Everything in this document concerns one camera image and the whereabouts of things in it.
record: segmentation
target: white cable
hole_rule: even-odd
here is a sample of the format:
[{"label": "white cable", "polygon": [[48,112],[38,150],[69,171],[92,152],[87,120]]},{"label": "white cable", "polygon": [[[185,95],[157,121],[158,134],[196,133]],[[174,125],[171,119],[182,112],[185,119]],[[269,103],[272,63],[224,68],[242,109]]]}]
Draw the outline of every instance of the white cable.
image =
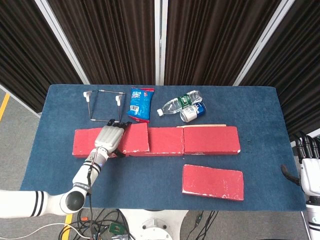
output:
[{"label": "white cable", "polygon": [[35,230],[34,232],[32,232],[32,233],[30,233],[30,234],[28,234],[28,235],[25,235],[25,236],[20,236],[20,237],[15,237],[15,238],[5,238],[5,237],[1,237],[1,236],[0,236],[0,239],[4,239],[4,240],[24,239],[24,238],[26,238],[26,237],[31,236],[32,234],[35,234],[36,232],[38,232],[38,231],[41,230],[41,229],[44,229],[44,228],[46,228],[46,227],[53,226],[53,225],[66,225],[66,226],[69,226],[70,228],[72,228],[73,230],[75,230],[76,233],[77,233],[80,237],[82,237],[82,238],[84,238],[84,239],[90,239],[90,237],[81,235],[81,233],[78,232],[78,230],[75,229],[75,228],[74,228],[73,226],[71,226],[70,224],[62,223],[62,222],[57,222],[57,223],[51,223],[51,224],[48,224],[48,225],[44,225],[44,226],[38,228],[37,230]]}]

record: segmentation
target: green bottle label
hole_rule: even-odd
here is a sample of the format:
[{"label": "green bottle label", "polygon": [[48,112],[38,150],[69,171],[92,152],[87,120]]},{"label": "green bottle label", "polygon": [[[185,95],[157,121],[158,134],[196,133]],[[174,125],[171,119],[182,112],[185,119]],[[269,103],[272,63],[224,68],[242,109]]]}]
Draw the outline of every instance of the green bottle label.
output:
[{"label": "green bottle label", "polygon": [[178,101],[180,102],[183,109],[192,105],[191,99],[188,94],[178,97]]}]

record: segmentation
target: bottle cap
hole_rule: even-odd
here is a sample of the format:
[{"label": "bottle cap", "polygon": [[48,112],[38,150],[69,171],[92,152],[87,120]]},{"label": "bottle cap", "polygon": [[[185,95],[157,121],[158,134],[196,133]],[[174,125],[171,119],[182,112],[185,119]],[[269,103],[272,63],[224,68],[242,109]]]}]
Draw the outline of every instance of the bottle cap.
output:
[{"label": "bottle cap", "polygon": [[161,108],[157,110],[157,113],[159,114],[160,117],[164,115],[164,112],[162,111]]}]

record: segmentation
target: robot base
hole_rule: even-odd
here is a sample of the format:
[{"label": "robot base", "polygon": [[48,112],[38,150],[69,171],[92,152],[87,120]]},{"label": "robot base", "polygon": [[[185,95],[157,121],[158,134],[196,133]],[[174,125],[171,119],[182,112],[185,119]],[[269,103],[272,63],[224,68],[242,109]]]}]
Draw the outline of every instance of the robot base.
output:
[{"label": "robot base", "polygon": [[180,240],[180,229],[188,210],[120,209],[136,240]]}]

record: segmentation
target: blue can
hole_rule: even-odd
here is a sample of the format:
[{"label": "blue can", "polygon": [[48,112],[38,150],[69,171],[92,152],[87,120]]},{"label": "blue can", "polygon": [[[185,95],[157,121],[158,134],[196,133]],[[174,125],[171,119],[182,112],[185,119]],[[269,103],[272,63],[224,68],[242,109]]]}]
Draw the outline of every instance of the blue can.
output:
[{"label": "blue can", "polygon": [[198,102],[194,105],[188,106],[180,111],[180,118],[182,121],[188,123],[197,117],[202,116],[206,112],[206,106],[203,102]]}]

